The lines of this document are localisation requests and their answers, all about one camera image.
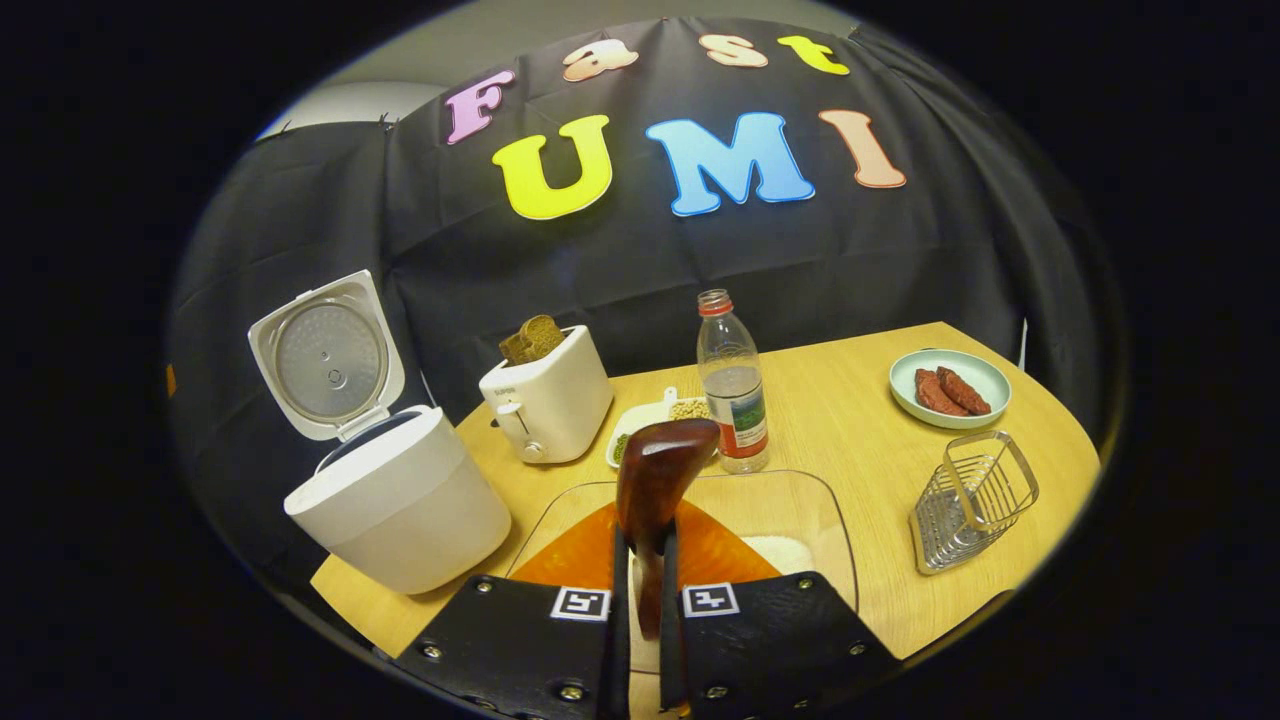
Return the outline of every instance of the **water bottle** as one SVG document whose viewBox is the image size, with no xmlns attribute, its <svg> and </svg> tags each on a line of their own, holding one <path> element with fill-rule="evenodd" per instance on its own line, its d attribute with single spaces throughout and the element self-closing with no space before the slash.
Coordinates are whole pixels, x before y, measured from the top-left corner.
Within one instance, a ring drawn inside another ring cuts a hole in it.
<svg viewBox="0 0 1280 720">
<path fill-rule="evenodd" d="M 721 427 L 721 466 L 754 473 L 769 461 L 764 421 L 764 382 L 751 333 L 733 314 L 728 291 L 698 296 L 703 327 L 698 332 L 698 373 L 712 419 Z"/>
</svg>

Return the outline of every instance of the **small tray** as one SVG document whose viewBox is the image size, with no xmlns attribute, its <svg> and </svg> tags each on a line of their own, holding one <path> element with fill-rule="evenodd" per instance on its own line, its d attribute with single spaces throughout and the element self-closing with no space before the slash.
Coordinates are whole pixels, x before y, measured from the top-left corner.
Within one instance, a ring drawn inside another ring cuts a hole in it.
<svg viewBox="0 0 1280 720">
<path fill-rule="evenodd" d="M 609 464 L 609 468 L 614 470 L 618 469 L 618 464 L 613 461 L 613 446 L 618 443 L 618 436 L 626 433 L 632 434 L 640 428 L 646 425 L 653 425 L 654 423 L 664 423 L 671 419 L 671 406 L 677 402 L 689 402 L 694 400 L 705 400 L 705 397 L 677 397 L 680 391 L 675 387 L 668 387 L 662 393 L 662 400 L 658 402 L 649 402 L 645 405 L 636 405 L 628 409 L 626 413 L 618 418 L 618 421 L 613 425 L 613 434 L 609 436 L 609 442 L 604 445 L 604 461 Z"/>
</svg>

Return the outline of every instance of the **metal wire rack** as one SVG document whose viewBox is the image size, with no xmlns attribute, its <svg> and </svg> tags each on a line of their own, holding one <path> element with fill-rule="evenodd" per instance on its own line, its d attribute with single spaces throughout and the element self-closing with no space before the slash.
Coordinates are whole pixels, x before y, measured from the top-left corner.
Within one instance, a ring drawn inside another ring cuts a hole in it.
<svg viewBox="0 0 1280 720">
<path fill-rule="evenodd" d="M 956 457 L 957 448 L 983 441 L 993 441 L 986 443 L 989 452 Z M 1006 468 L 1006 455 L 1012 468 Z M 1009 433 L 989 430 L 948 442 L 910 515 L 916 569 L 932 575 L 970 560 L 1038 497 L 1036 475 Z"/>
</svg>

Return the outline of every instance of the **clear glass dish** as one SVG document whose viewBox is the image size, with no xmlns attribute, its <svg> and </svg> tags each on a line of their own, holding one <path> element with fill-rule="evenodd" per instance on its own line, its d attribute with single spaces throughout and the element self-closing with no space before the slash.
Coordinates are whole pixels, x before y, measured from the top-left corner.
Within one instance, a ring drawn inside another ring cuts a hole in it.
<svg viewBox="0 0 1280 720">
<path fill-rule="evenodd" d="M 582 483 L 557 496 L 516 553 L 507 575 L 575 523 L 613 502 L 617 488 L 617 482 Z M 685 500 L 742 538 L 783 575 L 820 573 L 849 607 L 858 611 L 858 571 L 840 503 L 817 475 L 796 470 L 705 475 L 694 480 Z M 655 642 L 640 639 L 634 601 L 631 606 L 631 670 L 636 685 L 643 684 L 637 674 L 657 674 L 658 652 Z"/>
</svg>

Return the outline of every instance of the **sausage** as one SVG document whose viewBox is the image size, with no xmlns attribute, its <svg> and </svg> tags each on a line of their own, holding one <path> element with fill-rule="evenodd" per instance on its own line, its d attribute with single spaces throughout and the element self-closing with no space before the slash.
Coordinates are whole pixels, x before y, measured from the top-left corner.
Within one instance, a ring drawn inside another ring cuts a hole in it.
<svg viewBox="0 0 1280 720">
<path fill-rule="evenodd" d="M 947 397 L 974 415 L 991 413 L 991 405 L 987 405 L 987 401 L 978 395 L 978 391 L 969 387 L 969 383 L 960 379 L 955 370 L 940 366 L 938 384 L 942 386 L 942 392 L 947 393 Z"/>
<path fill-rule="evenodd" d="M 959 418 L 969 415 L 968 410 L 947 397 L 947 393 L 942 391 L 938 374 L 933 370 L 922 368 L 915 372 L 915 400 L 934 413 Z"/>
</svg>

